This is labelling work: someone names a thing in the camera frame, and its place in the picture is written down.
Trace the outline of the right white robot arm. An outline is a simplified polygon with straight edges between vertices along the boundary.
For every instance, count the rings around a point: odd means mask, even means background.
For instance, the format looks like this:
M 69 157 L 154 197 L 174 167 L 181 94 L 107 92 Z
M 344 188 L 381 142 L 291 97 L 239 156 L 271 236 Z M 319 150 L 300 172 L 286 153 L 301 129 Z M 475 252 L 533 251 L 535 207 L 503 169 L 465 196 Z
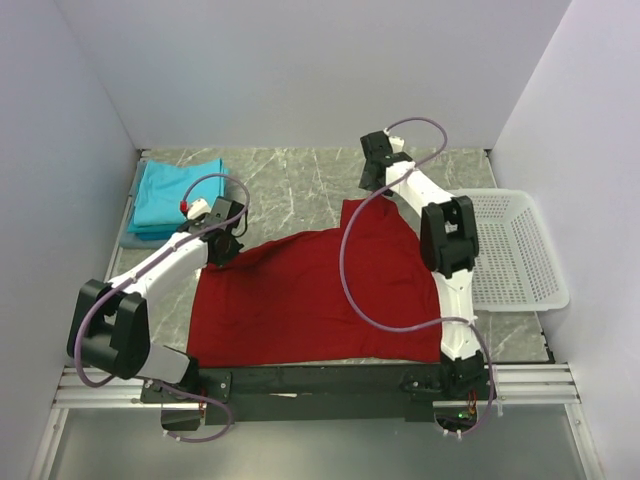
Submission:
M 474 207 L 432 181 L 385 130 L 360 138 L 365 164 L 359 187 L 387 187 L 420 215 L 419 246 L 435 281 L 442 323 L 440 374 L 435 388 L 460 399 L 487 379 L 476 322 L 472 279 L 479 240 Z

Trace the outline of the red t shirt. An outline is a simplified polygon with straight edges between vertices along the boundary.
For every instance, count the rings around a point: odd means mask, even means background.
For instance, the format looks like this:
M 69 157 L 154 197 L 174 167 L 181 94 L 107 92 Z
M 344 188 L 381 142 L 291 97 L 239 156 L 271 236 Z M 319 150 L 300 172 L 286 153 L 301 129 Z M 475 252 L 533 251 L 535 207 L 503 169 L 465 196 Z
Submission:
M 305 231 L 202 270 L 187 352 L 204 368 L 378 358 L 436 363 L 441 328 L 397 328 L 439 317 L 435 282 L 395 203 L 342 227 Z

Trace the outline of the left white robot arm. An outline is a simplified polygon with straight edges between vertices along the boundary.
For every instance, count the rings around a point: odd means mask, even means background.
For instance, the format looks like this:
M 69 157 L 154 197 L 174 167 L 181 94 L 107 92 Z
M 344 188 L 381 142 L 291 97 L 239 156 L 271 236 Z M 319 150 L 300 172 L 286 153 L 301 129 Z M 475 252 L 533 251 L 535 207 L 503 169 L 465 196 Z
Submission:
M 149 317 L 156 304 L 189 275 L 223 266 L 243 245 L 233 234 L 247 221 L 247 207 L 219 197 L 211 208 L 188 219 L 157 251 L 129 271 L 80 289 L 67 340 L 77 366 L 98 368 L 112 377 L 163 382 L 176 401 L 202 390 L 194 357 L 151 340 Z

